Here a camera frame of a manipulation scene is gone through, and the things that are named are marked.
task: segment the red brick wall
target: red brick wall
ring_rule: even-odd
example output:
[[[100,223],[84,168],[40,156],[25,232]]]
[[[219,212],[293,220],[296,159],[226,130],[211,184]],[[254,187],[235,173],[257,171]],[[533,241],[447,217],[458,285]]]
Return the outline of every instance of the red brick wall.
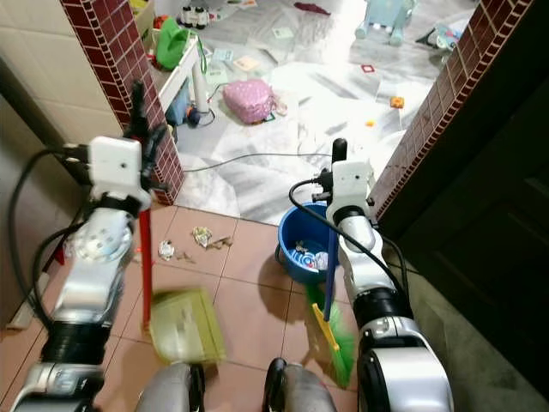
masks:
[[[165,123],[147,57],[127,0],[60,0],[118,122],[130,121],[131,84],[141,80],[149,124]],[[158,151],[154,175],[168,183],[156,191],[159,201],[172,204],[183,184],[183,169],[173,140],[166,136]]]
[[[380,218],[474,90],[534,0],[482,0],[374,186]]]

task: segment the tiled floor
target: tiled floor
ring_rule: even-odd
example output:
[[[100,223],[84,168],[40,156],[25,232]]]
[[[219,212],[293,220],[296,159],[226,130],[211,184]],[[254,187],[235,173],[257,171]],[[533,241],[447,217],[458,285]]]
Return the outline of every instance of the tiled floor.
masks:
[[[184,251],[196,262],[176,258],[164,262],[157,258],[154,287],[205,287],[211,293],[225,337],[227,359],[207,373],[207,411],[259,411],[268,364],[280,355],[303,362],[316,372],[328,386],[339,411],[356,410],[356,379],[349,391],[336,387],[330,377],[329,354],[322,349],[322,334],[309,318],[303,289],[293,284],[273,259],[276,227],[175,207],[154,207],[152,222],[154,245],[170,239],[176,254]],[[194,226],[210,227],[215,238],[233,236],[234,243],[231,248],[204,251],[190,235]],[[68,267],[54,265],[54,272],[45,292],[49,310]],[[344,319],[349,330],[356,331],[342,285],[336,287]],[[163,366],[149,338],[142,333],[141,292],[140,265],[132,263],[126,270],[124,297],[107,343],[106,386],[96,399],[104,411],[133,410],[147,382]],[[2,412],[14,402],[44,341],[45,332],[36,321],[28,330],[2,335]]]

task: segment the white table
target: white table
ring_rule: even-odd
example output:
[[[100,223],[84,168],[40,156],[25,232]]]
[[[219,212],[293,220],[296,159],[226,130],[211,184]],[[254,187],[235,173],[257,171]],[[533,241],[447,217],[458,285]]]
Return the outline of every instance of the white table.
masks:
[[[157,70],[152,64],[149,65],[164,113],[166,113],[166,110],[178,94],[179,89],[183,86],[185,79],[191,75],[196,108],[199,112],[207,112],[209,110],[206,83],[204,82],[204,76],[200,67],[200,56],[198,38],[191,36],[187,49],[181,60],[179,60],[179,64],[171,72]]]

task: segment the paper card on floor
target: paper card on floor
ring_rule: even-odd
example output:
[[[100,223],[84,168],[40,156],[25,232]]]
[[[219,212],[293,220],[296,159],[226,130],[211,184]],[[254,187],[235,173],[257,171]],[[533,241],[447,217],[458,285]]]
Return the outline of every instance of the paper card on floor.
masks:
[[[221,62],[231,62],[234,53],[232,50],[227,49],[215,49],[214,60],[220,60]]]
[[[248,9],[249,7],[256,7],[257,1],[256,0],[243,0],[238,5],[241,9]]]
[[[259,62],[250,56],[244,56],[243,58],[235,60],[233,63],[243,71],[253,70],[259,65]]]
[[[229,78],[221,67],[210,67],[206,72],[206,82],[209,84],[229,83]]]
[[[290,39],[293,37],[293,32],[289,27],[273,28],[273,33],[277,39]]]

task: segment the electric cord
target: electric cord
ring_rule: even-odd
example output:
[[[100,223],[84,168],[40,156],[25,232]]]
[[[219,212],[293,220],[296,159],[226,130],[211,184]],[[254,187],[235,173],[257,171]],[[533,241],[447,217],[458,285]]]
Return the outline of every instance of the electric cord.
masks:
[[[282,157],[325,156],[325,157],[332,157],[331,154],[325,154],[325,153],[248,153],[248,154],[242,154],[242,155],[237,156],[237,157],[233,157],[232,159],[229,159],[228,161],[222,161],[221,163],[215,163],[214,165],[211,165],[211,166],[198,167],[197,169],[183,170],[183,173],[202,172],[204,170],[214,169],[216,167],[226,165],[227,163],[232,163],[234,161],[239,161],[240,159],[245,159],[247,157],[255,157],[255,156],[282,156]]]
[[[198,125],[196,126],[197,128],[202,128],[202,127],[206,127],[206,126],[210,126],[214,121],[215,121],[215,112],[214,110],[210,107],[209,110],[207,112],[199,112],[200,114],[210,114],[212,113],[212,119],[207,122],[207,123],[198,123]]]
[[[212,92],[212,95],[208,97],[208,100],[206,100],[208,103],[210,101],[212,101],[212,99],[214,98],[215,94],[217,93],[217,91],[220,89],[221,86],[226,86],[227,84],[229,83],[220,83],[218,84],[217,86],[215,86],[215,89],[214,91]]]
[[[310,209],[307,209],[303,204],[299,203],[297,200],[295,200],[295,197],[293,196],[293,193],[298,189],[300,186],[304,185],[310,185],[316,183],[315,179],[309,179],[309,180],[303,180],[301,182],[296,183],[290,188],[290,191],[288,193],[288,197],[290,198],[290,202],[293,203],[293,205],[298,208],[299,210],[302,210],[306,214],[314,217],[315,219],[322,222],[324,225],[328,226],[330,229],[332,229],[334,232],[338,233],[340,236],[343,237],[343,239],[350,242],[352,245],[356,246],[360,251],[362,251],[367,257],[369,257],[371,260],[373,260],[377,266],[379,266],[383,272],[389,277],[389,279],[394,283],[397,293],[401,294],[402,296],[407,298],[407,294],[402,290],[401,284],[396,279],[395,275],[391,272],[391,270],[383,264],[381,260],[379,260],[373,253],[371,253],[368,249],[366,249],[364,246],[362,246],[353,236],[350,236],[349,234],[343,232],[340,230],[336,225],[328,221],[326,218],[320,216],[318,213],[313,212]]]
[[[42,302],[37,297],[32,296],[32,294],[29,293],[27,283],[25,282],[25,276],[23,275],[19,250],[17,247],[17,235],[15,230],[15,207],[17,206],[17,201],[19,200],[23,185],[25,184],[25,181],[27,180],[34,166],[36,166],[36,163],[38,163],[40,159],[46,157],[47,155],[62,154],[63,152],[61,150],[55,150],[51,148],[45,148],[43,150],[40,150],[37,154],[34,154],[23,168],[21,176],[17,181],[17,185],[14,188],[14,192],[9,200],[8,206],[8,249],[15,273],[15,278],[17,280],[17,284],[19,286],[19,289],[21,290],[21,293],[27,299],[28,304],[33,308],[34,313],[36,313],[36,316],[39,318],[40,322],[42,322],[47,330],[51,330],[51,319],[48,317],[45,308],[42,305]]]
[[[45,238],[45,240],[42,243],[40,243],[40,245],[38,246],[36,253],[34,253],[34,260],[33,260],[33,291],[34,291],[34,298],[38,302],[42,301],[42,296],[40,295],[40,290],[38,287],[39,285],[38,280],[39,280],[40,274],[42,273],[41,263],[42,263],[42,255],[44,254],[45,249],[48,247],[48,245],[52,241],[54,241],[58,237],[74,233],[78,229],[80,229],[83,225],[84,225],[84,222],[81,222],[81,223],[76,223],[75,225],[66,227],[65,229],[58,230],[55,233],[48,236],[47,238]]]
[[[410,301],[410,288],[408,286],[408,273],[406,268],[406,261],[404,259],[404,255],[402,254],[401,248],[398,247],[398,245],[389,239],[386,236],[381,235],[381,239],[383,239],[383,242],[390,245],[393,250],[396,253],[396,256],[398,257],[399,263],[400,263],[400,270],[401,270],[401,278],[402,278],[402,287],[404,288],[404,292],[406,292],[406,299],[408,302]]]

